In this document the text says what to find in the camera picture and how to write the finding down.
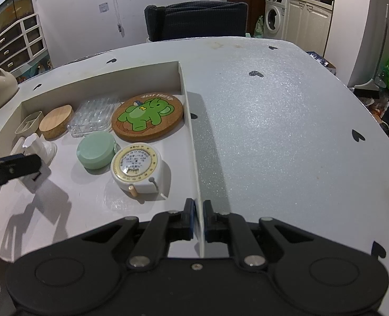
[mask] chair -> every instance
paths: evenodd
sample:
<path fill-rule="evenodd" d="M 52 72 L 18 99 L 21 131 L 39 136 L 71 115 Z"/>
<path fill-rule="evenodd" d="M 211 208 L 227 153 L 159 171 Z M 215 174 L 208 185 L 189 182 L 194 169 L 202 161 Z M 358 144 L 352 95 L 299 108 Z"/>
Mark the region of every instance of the chair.
<path fill-rule="evenodd" d="M 193 37 L 245 37 L 248 5 L 244 2 L 193 1 L 167 7 L 147 6 L 149 40 Z"/>

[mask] washing machine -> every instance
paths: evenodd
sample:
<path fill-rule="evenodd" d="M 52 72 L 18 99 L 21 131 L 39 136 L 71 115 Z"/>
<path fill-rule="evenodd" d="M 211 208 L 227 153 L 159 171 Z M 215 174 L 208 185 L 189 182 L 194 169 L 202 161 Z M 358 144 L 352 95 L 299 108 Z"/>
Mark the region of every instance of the washing machine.
<path fill-rule="evenodd" d="M 263 38 L 283 39 L 288 0 L 266 0 Z"/>

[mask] wooden lid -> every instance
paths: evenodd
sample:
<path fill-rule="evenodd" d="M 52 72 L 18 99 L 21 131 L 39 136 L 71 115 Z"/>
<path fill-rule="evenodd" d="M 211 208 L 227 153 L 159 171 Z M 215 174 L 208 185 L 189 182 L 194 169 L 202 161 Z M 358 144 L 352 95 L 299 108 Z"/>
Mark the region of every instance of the wooden lid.
<path fill-rule="evenodd" d="M 151 92 L 124 102 L 114 112 L 114 132 L 127 141 L 146 141 L 171 131 L 183 116 L 183 105 L 173 95 Z"/>
<path fill-rule="evenodd" d="M 51 139 L 64 133 L 72 114 L 73 109 L 69 104 L 50 111 L 39 124 L 39 130 L 45 139 Z"/>

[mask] fish tank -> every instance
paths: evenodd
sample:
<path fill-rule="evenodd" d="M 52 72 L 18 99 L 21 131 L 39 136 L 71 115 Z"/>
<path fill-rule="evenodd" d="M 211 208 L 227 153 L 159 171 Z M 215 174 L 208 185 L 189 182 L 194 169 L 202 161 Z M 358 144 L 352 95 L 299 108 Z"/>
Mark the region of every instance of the fish tank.
<path fill-rule="evenodd" d="M 0 33 L 16 21 L 34 13 L 32 0 L 4 0 L 0 4 Z"/>

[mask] green round container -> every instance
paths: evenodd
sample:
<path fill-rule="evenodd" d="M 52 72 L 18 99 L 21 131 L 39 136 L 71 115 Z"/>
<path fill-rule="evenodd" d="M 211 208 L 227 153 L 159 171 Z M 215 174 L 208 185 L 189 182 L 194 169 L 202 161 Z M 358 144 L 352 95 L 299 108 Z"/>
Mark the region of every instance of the green round container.
<path fill-rule="evenodd" d="M 109 165 L 115 155 L 115 139 L 106 131 L 90 133 L 77 146 L 77 158 L 90 170 Z"/>

